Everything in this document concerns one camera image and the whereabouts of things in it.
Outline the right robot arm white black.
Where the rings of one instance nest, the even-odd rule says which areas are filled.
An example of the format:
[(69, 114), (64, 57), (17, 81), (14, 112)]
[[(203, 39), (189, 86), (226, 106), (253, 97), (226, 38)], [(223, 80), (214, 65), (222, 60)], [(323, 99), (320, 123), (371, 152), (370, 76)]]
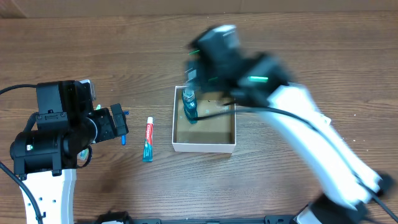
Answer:
[(394, 179), (372, 170), (322, 115), (305, 86), (268, 52), (244, 55), (236, 26), (212, 26), (189, 43), (189, 87), (230, 96), (240, 113), (256, 113), (316, 175), (322, 194), (291, 223), (360, 223), (367, 204), (381, 204)]

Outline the red teal toothpaste tube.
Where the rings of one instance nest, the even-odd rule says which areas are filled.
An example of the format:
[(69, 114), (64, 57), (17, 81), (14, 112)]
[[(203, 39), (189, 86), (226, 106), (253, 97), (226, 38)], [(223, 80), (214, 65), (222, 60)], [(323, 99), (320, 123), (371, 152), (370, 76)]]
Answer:
[(143, 162), (152, 162), (153, 161), (153, 127), (154, 127), (154, 119), (153, 117), (147, 118), (146, 124), (146, 136), (144, 141), (144, 150), (143, 150)]

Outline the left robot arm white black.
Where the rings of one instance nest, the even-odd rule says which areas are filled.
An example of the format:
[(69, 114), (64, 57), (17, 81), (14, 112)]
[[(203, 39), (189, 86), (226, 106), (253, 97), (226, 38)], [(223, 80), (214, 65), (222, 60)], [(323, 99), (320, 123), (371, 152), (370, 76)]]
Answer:
[(38, 111), (10, 146), (28, 223), (73, 223), (79, 153), (128, 133), (119, 103), (94, 109), (89, 80), (34, 85)]

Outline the green white packet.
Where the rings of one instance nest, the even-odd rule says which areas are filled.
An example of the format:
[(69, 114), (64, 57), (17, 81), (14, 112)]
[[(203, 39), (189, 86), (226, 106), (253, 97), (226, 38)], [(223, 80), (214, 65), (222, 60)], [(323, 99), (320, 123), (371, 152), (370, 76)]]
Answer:
[(327, 116), (325, 116), (324, 114), (321, 114), (321, 119), (325, 122), (326, 125), (330, 125), (331, 123), (331, 119)]

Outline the blue toothbrush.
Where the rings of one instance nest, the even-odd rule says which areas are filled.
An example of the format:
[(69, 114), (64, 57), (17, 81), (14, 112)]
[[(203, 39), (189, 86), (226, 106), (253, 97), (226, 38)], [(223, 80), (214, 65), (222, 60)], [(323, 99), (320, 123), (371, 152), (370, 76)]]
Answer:
[[(97, 105), (95, 110), (99, 110), (101, 109), (101, 105)], [(125, 115), (129, 115), (129, 111), (124, 111)], [(121, 136), (121, 144), (124, 146), (126, 145), (126, 135)], [(83, 151), (79, 152), (79, 154), (77, 155), (78, 159), (83, 161), (83, 160), (88, 160), (89, 158), (89, 150), (88, 148), (84, 149)]]

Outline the teal mouthwash bottle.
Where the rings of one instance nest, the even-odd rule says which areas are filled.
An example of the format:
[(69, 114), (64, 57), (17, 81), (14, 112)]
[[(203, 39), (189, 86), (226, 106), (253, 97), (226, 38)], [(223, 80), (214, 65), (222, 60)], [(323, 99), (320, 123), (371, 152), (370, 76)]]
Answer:
[(192, 89), (184, 88), (182, 90), (182, 102), (185, 116), (191, 124), (196, 124), (195, 118), (198, 116), (197, 100), (195, 92)]

